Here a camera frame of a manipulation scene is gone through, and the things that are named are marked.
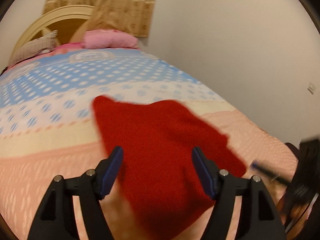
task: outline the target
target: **bed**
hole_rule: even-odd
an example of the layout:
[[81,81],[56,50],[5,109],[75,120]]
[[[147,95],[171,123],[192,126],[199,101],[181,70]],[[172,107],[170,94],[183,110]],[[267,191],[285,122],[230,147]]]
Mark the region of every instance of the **bed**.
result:
[[[77,42],[91,10],[90,6],[65,6],[43,15],[24,32],[14,51],[52,28],[61,33],[57,44]],[[27,239],[36,209],[55,175],[79,176],[105,158],[90,106],[99,95],[139,104],[179,101],[229,136],[228,147],[248,167],[246,178],[256,173],[249,168],[255,159],[288,177],[296,168],[289,148],[222,97],[138,49],[67,49],[44,54],[6,71],[0,86],[0,213],[20,240]],[[284,189],[263,179],[278,200]],[[116,183],[101,202],[115,239],[148,239],[118,187]],[[240,201],[236,200],[228,239],[235,236]],[[78,199],[74,202],[80,239],[86,239]],[[211,211],[176,239],[200,239]]]

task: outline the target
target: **white wall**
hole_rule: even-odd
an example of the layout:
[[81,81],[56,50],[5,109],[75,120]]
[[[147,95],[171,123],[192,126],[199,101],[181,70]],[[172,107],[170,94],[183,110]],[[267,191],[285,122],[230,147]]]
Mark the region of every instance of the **white wall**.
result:
[[[0,69],[43,3],[16,0],[0,22]],[[298,145],[320,132],[320,36],[298,0],[157,0],[142,49],[282,141]]]
[[42,14],[45,0],[15,0],[0,22],[0,71],[23,32]]

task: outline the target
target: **pink pillow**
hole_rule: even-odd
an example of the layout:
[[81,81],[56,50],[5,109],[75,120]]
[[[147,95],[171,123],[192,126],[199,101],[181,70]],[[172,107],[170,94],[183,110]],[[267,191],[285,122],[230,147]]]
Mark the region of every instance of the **pink pillow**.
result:
[[87,31],[84,35],[84,47],[86,49],[138,49],[138,39],[118,30]]

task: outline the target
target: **blue polka dot bedsheet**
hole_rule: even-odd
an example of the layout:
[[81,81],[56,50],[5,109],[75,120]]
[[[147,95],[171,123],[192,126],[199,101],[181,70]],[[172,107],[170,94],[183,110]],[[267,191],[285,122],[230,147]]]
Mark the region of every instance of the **blue polka dot bedsheet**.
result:
[[136,49],[35,58],[3,74],[0,89],[0,135],[91,117],[91,101],[104,94],[142,104],[224,101],[183,71]]

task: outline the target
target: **wall outlet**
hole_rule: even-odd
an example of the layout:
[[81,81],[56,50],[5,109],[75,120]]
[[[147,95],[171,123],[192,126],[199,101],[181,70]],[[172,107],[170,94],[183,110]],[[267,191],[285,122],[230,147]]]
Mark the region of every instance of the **wall outlet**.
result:
[[315,87],[315,85],[314,85],[312,82],[309,82],[308,90],[309,90],[309,92],[310,92],[311,94],[314,94],[314,93],[315,93],[316,87]]

